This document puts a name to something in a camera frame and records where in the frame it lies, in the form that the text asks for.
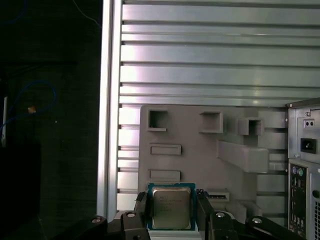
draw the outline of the port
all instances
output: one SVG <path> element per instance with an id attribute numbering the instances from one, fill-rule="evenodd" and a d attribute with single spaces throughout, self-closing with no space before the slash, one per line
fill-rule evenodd
<path id="1" fill-rule="evenodd" d="M 315 120 L 314 119 L 307 119 L 304 120 L 304 128 L 311 129 L 315 127 Z"/>
<path id="2" fill-rule="evenodd" d="M 209 195 L 208 196 L 209 199 L 227 199 L 227 196 L 226 195 Z"/>
<path id="3" fill-rule="evenodd" d="M 316 154 L 317 153 L 317 140 L 311 138 L 301 138 L 300 151 L 303 153 Z"/>

